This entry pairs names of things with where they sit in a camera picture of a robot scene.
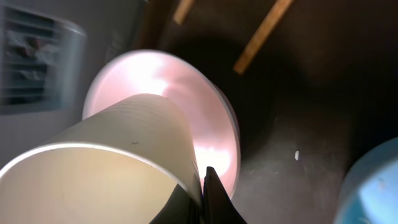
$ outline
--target beige cylinder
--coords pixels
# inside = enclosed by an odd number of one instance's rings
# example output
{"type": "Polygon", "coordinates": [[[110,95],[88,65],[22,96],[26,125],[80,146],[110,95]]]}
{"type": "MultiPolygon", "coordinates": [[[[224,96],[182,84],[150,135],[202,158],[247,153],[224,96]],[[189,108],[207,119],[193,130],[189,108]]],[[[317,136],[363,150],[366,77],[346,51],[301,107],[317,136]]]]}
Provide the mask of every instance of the beige cylinder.
{"type": "Polygon", "coordinates": [[[0,170],[0,223],[149,223],[177,183],[200,205],[188,122],[170,100],[135,95],[0,170]]]}

